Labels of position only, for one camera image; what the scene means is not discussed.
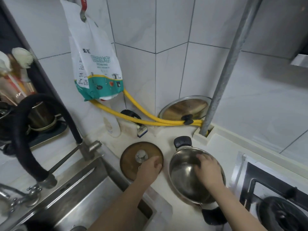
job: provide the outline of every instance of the sink drain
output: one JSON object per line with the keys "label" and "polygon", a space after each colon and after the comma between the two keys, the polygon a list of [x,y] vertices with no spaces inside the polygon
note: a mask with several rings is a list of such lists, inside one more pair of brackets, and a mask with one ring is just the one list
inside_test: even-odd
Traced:
{"label": "sink drain", "polygon": [[71,231],[87,231],[87,229],[83,226],[76,226],[72,228]]}

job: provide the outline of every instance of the pot handle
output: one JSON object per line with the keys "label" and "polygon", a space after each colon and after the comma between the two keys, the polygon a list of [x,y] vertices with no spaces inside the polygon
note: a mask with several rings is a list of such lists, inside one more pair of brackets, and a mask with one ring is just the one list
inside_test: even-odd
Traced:
{"label": "pot handle", "polygon": [[225,215],[222,213],[220,207],[215,209],[202,209],[203,219],[208,225],[224,225],[227,223]]}
{"label": "pot handle", "polygon": [[192,147],[192,140],[189,136],[180,136],[174,139],[173,144],[176,149],[179,149],[182,146]]}

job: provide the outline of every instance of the white instruction label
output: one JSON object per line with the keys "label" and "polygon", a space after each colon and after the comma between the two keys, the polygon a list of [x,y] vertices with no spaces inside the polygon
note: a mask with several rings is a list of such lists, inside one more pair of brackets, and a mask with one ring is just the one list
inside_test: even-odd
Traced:
{"label": "white instruction label", "polygon": [[77,83],[81,87],[85,87],[89,89],[89,81],[88,77],[86,75],[86,71],[83,67],[83,63],[81,61],[81,58],[79,58],[79,63],[78,63],[78,79]]}

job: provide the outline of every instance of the stove burner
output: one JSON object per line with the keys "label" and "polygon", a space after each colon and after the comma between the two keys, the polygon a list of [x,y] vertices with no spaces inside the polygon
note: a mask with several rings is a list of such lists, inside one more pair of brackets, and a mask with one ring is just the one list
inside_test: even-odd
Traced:
{"label": "stove burner", "polygon": [[257,206],[257,215],[268,231],[308,231],[308,217],[283,198],[263,199]]}

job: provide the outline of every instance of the gas stove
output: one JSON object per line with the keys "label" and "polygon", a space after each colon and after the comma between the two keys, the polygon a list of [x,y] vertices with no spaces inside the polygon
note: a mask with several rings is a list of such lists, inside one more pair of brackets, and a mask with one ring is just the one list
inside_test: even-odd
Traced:
{"label": "gas stove", "polygon": [[[308,230],[306,185],[239,153],[230,189],[267,230]],[[231,231],[229,224],[223,231]]]}

